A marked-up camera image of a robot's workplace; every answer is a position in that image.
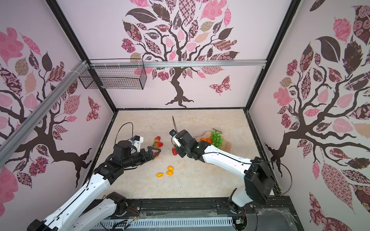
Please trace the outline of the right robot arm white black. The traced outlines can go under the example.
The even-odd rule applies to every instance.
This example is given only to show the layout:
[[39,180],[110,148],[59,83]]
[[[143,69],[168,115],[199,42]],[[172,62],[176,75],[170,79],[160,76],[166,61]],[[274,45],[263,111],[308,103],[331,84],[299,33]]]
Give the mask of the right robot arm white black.
[[186,130],[171,130],[169,134],[180,157],[212,164],[243,178],[244,187],[235,189],[226,204],[233,213],[240,213],[241,208],[252,202],[267,204],[275,179],[268,163],[262,158],[232,155],[206,141],[197,141]]

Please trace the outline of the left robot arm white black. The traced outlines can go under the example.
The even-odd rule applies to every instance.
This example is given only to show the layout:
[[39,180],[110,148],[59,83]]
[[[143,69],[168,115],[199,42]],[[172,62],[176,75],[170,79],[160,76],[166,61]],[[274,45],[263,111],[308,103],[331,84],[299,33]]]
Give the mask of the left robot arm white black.
[[126,198],[119,193],[109,194],[101,203],[85,213],[86,208],[104,190],[109,188],[126,170],[132,170],[161,153],[160,148],[140,147],[140,141],[120,141],[113,153],[100,164],[90,179],[59,209],[44,220],[34,220],[29,231],[68,231],[74,228],[89,230],[95,224],[111,216],[127,213]]

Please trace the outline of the green grape bunch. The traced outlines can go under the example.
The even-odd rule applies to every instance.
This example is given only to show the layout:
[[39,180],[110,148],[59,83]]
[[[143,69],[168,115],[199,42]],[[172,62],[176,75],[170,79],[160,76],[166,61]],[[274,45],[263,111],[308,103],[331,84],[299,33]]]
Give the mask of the green grape bunch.
[[214,145],[216,148],[220,148],[223,144],[224,138],[222,134],[223,133],[221,131],[216,129],[213,129],[213,131],[211,132],[212,145]]

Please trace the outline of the pink petal-shaped fruit bowl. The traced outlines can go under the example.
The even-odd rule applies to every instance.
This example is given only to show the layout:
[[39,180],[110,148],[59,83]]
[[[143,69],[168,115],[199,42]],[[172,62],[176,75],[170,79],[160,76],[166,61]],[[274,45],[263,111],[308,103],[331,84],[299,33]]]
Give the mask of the pink petal-shaped fruit bowl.
[[[207,138],[211,138],[211,131],[207,131],[204,135],[202,136],[197,136],[195,139],[197,142],[199,142],[201,139],[207,139]],[[222,146],[219,148],[225,152],[228,152],[230,153],[231,152],[231,147],[232,147],[232,144],[230,142],[228,142],[225,138],[224,138],[224,135],[221,135],[221,137],[224,139],[222,141]]]

